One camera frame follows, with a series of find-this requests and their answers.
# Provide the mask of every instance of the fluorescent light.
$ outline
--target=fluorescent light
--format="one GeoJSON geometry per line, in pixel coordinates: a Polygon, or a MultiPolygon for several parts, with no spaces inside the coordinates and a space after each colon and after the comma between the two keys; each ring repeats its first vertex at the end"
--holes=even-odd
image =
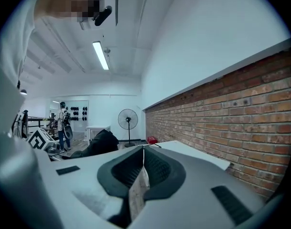
{"type": "Polygon", "coordinates": [[[97,53],[98,59],[101,62],[103,69],[106,71],[109,70],[109,67],[107,65],[107,62],[106,62],[106,59],[105,59],[105,56],[104,56],[104,53],[102,50],[101,42],[94,42],[94,43],[92,43],[92,45],[94,47],[94,50],[97,53]]]}

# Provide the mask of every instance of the white ceiling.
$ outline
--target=white ceiling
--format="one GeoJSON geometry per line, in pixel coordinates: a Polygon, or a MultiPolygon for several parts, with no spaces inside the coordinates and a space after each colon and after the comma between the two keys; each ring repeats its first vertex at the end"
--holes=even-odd
{"type": "Polygon", "coordinates": [[[105,0],[112,14],[95,30],[83,31],[72,19],[43,18],[36,22],[20,80],[29,88],[51,75],[114,74],[140,77],[160,25],[173,0],[105,0]],[[104,71],[92,42],[111,50],[104,71]]]}

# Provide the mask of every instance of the white table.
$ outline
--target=white table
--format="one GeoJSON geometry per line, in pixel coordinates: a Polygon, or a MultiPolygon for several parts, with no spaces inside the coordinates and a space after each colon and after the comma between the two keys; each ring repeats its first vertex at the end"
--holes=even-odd
{"type": "Polygon", "coordinates": [[[230,165],[229,161],[226,161],[226,160],[214,157],[210,154],[204,153],[202,151],[199,151],[179,141],[170,141],[170,142],[157,143],[157,144],[161,146],[162,148],[169,149],[180,154],[189,155],[195,158],[200,158],[200,159],[209,161],[223,170],[226,170],[230,165]]]}
{"type": "Polygon", "coordinates": [[[100,132],[101,130],[107,130],[110,131],[110,126],[106,126],[106,125],[90,125],[86,127],[87,129],[87,142],[88,145],[90,144],[90,138],[91,138],[91,130],[95,130],[97,132],[100,132]]]}

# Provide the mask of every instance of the white countertop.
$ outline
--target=white countertop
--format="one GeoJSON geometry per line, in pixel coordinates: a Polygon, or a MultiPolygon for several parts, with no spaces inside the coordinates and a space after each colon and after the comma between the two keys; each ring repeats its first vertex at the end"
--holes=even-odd
{"type": "Polygon", "coordinates": [[[175,152],[183,154],[183,155],[189,155],[189,156],[192,156],[195,158],[200,158],[200,159],[209,161],[209,162],[215,164],[216,166],[220,167],[223,170],[226,170],[230,165],[230,162],[227,160],[223,160],[223,159],[214,157],[210,154],[207,154],[205,152],[202,152],[200,150],[192,148],[192,147],[190,147],[186,144],[183,144],[179,141],[170,141],[170,142],[157,143],[157,144],[159,146],[161,146],[162,148],[172,150],[172,151],[175,151],[175,152]]]}
{"type": "Polygon", "coordinates": [[[106,129],[110,127],[109,125],[90,125],[90,126],[87,126],[86,128],[89,128],[89,129],[106,129]]]}

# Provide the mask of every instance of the red object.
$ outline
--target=red object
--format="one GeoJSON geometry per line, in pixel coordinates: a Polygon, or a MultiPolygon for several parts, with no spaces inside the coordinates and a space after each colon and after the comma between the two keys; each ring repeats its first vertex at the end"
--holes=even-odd
{"type": "Polygon", "coordinates": [[[148,138],[147,138],[147,143],[148,144],[155,144],[155,143],[157,143],[158,141],[157,141],[157,139],[155,138],[155,137],[153,137],[153,136],[149,136],[148,138]]]}

